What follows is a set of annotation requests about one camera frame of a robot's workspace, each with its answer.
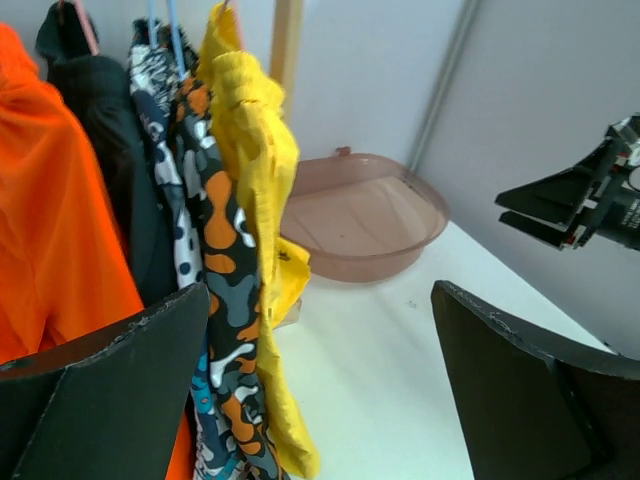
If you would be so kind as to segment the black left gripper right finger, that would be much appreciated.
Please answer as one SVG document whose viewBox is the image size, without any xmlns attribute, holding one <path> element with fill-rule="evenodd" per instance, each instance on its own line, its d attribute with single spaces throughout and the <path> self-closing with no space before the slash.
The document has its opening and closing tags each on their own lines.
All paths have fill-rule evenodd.
<svg viewBox="0 0 640 480">
<path fill-rule="evenodd" d="M 477 479 L 636 479 L 639 363 L 449 281 L 431 302 Z"/>
</svg>

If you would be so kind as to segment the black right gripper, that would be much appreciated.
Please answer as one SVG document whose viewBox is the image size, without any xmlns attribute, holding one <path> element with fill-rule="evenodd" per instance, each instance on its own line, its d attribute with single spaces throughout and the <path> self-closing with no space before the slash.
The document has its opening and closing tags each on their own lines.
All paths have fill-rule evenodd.
<svg viewBox="0 0 640 480">
<path fill-rule="evenodd" d="M 558 250 L 595 235 L 639 248 L 639 116 L 608 126 L 602 142 L 574 166 L 504 191 L 499 221 Z"/>
</svg>

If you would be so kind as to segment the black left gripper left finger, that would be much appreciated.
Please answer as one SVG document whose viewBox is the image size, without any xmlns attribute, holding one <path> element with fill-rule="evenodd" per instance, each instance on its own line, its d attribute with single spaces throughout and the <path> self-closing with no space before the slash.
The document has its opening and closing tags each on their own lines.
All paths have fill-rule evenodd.
<svg viewBox="0 0 640 480">
<path fill-rule="evenodd" d="M 132 317 L 1 367 L 4 479 L 162 479 L 204 338 L 193 284 Z"/>
</svg>

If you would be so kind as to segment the bright orange shorts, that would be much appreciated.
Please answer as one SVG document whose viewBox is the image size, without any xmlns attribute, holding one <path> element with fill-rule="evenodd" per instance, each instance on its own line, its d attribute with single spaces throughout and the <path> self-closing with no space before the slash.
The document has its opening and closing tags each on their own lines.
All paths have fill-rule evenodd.
<svg viewBox="0 0 640 480">
<path fill-rule="evenodd" d="M 3 25 L 1 367 L 132 317 L 174 293 L 151 306 L 141 300 L 87 135 L 40 77 L 18 33 Z M 186 403 L 162 479 L 193 475 Z"/>
</svg>

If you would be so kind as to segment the orange grey camouflage shorts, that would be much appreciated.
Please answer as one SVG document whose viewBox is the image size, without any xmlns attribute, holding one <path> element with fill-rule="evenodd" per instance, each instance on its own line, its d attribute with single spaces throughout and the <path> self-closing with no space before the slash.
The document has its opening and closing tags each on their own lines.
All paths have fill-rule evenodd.
<svg viewBox="0 0 640 480">
<path fill-rule="evenodd" d="M 208 324 L 191 398 L 197 425 L 197 479 L 285 479 L 268 432 L 257 374 L 260 278 L 256 242 L 210 132 L 211 93 L 194 78 L 176 92 L 175 148 L 186 206 L 199 235 L 199 279 Z"/>
</svg>

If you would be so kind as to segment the yellow shorts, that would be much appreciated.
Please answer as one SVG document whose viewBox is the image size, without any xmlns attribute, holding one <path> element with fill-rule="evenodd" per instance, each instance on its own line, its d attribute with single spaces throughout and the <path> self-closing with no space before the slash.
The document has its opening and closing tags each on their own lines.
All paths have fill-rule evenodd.
<svg viewBox="0 0 640 480">
<path fill-rule="evenodd" d="M 300 299 L 310 279 L 310 254 L 284 239 L 280 227 L 299 160 L 296 140 L 282 119 L 285 92 L 244 48 L 221 36 L 210 13 L 197 76 L 211 90 L 212 133 L 257 240 L 262 288 L 257 374 L 266 389 L 271 440 L 285 472 L 315 478 L 320 454 L 285 379 L 274 328 Z"/>
</svg>

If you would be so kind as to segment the dark navy shorts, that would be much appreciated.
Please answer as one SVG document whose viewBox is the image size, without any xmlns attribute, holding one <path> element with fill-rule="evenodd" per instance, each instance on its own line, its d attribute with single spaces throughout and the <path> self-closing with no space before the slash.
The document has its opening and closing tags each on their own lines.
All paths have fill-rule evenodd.
<svg viewBox="0 0 640 480">
<path fill-rule="evenodd" d="M 128 74 L 116 60 L 92 54 L 70 2 L 49 8 L 35 49 L 94 148 L 139 295 L 145 305 L 157 303 L 177 289 L 173 243 Z"/>
</svg>

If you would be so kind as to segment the blue patterned shorts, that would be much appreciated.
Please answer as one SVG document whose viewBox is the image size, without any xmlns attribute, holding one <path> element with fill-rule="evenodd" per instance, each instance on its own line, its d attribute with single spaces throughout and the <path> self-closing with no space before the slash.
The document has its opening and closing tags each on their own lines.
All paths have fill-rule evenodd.
<svg viewBox="0 0 640 480">
<path fill-rule="evenodd" d="M 170 115 L 178 84 L 177 66 L 158 43 L 150 18 L 133 21 L 129 50 L 130 93 L 151 147 L 155 183 L 169 207 L 173 265 L 179 288 L 203 280 L 201 249 L 186 206 L 182 177 L 168 145 Z M 208 380 L 207 342 L 203 341 L 190 385 L 195 434 L 195 479 L 229 479 L 238 461 L 221 438 Z"/>
</svg>

